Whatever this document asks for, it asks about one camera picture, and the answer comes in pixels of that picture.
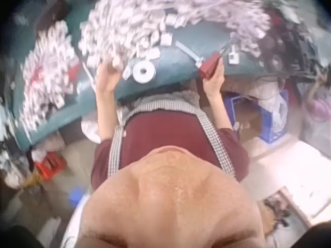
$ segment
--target green table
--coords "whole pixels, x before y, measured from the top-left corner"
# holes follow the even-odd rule
[[[91,2],[75,2],[72,4],[71,12],[65,19],[69,32],[72,34],[73,45],[76,49],[78,41],[80,40],[79,25],[81,22],[87,20],[89,11],[93,7],[94,4]],[[230,32],[222,27],[221,24],[206,21],[200,22],[195,26],[188,24],[185,28],[169,29],[169,31],[173,33],[174,40],[180,41],[197,54],[204,57],[208,57],[216,50],[221,49],[229,40],[230,35]],[[32,28],[27,27],[24,32],[20,33],[18,39],[20,40],[16,40],[11,49],[13,49],[13,57],[16,58],[19,63],[22,63],[29,53],[29,50],[34,47],[35,34]],[[117,99],[128,98],[152,88],[174,84],[199,76],[198,69],[194,66],[193,60],[176,48],[174,44],[169,48],[161,48],[160,50],[161,57],[152,61],[157,69],[155,79],[148,84],[138,84],[132,77],[128,81],[121,80],[115,91]],[[137,60],[138,59],[135,58],[130,61],[130,63],[134,64]],[[240,65],[231,66],[227,63],[226,59],[224,60],[225,74],[267,75],[272,73],[261,67],[259,62],[259,60],[249,54],[240,53]],[[95,94],[90,87],[90,80],[82,68],[79,72],[78,83],[80,88],[84,90],[80,91],[79,94],[68,97],[66,105],[51,116],[46,124],[39,126],[37,131],[31,132],[29,138],[23,130],[22,125],[18,124],[15,129],[15,136],[18,146],[22,151],[26,151],[31,145],[36,144],[50,133],[57,131],[59,128],[95,110]],[[19,111],[24,100],[23,90],[24,82],[22,73],[18,71],[12,109],[13,117],[16,119],[19,118]]]

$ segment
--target maroon shirt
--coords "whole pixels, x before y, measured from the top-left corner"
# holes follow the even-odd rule
[[[157,110],[133,116],[125,127],[119,168],[141,159],[153,149],[162,146],[182,147],[200,159],[220,166],[213,148],[195,115]],[[236,179],[241,181],[248,174],[247,151],[238,142],[231,129],[220,129],[218,134],[232,161]],[[106,179],[112,140],[108,139],[95,150],[92,169],[92,187],[96,190]]]

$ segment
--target red tool handle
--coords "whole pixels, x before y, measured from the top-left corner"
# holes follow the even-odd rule
[[[201,67],[199,68],[200,76],[203,79],[211,79],[214,75],[218,61],[221,58],[219,52],[213,53],[209,58],[207,58],[204,62],[202,62]]]

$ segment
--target white roll of tape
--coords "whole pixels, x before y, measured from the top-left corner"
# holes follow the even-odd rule
[[[140,84],[150,82],[154,78],[155,73],[155,66],[148,60],[136,63],[132,70],[134,80]]]

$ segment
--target apron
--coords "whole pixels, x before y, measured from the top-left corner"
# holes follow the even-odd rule
[[[116,126],[109,154],[108,177],[115,174],[119,170],[122,139],[125,132],[126,123],[132,116],[138,113],[152,112],[155,110],[177,111],[196,115],[207,139],[212,145],[213,151],[217,157],[221,169],[227,174],[233,177],[235,176],[232,162],[224,147],[224,144],[220,139],[216,128],[207,117],[206,113],[203,112],[199,107],[195,107],[183,99],[165,97],[159,100],[149,101],[144,99],[144,101],[140,101],[132,111],[130,111],[124,118],[122,118],[122,120],[119,122],[120,124]]]

